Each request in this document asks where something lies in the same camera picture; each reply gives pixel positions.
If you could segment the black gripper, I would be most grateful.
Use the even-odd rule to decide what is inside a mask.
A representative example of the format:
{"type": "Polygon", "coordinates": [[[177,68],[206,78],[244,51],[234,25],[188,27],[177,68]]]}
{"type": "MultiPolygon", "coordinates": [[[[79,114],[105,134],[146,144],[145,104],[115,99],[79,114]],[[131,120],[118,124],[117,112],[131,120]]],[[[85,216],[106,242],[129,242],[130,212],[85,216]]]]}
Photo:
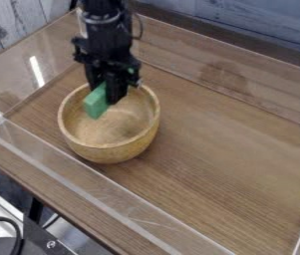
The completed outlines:
{"type": "Polygon", "coordinates": [[[122,73],[129,68],[136,70],[130,86],[137,87],[141,82],[141,61],[131,54],[137,38],[131,12],[118,11],[103,17],[79,11],[78,21],[81,35],[73,38],[74,60],[85,65],[91,91],[106,82],[107,102],[114,105],[127,94],[129,83],[122,73]]]}

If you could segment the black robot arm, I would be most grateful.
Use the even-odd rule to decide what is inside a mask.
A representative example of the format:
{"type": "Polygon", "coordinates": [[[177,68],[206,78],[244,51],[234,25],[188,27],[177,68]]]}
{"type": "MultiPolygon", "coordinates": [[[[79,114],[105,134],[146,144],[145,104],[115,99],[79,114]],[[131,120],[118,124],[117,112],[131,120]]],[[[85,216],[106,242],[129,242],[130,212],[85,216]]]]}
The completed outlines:
{"type": "Polygon", "coordinates": [[[114,105],[129,86],[141,81],[141,61],[131,53],[133,12],[127,0],[82,0],[81,20],[87,36],[77,36],[74,60],[85,65],[90,89],[106,84],[107,103],[114,105]]]}

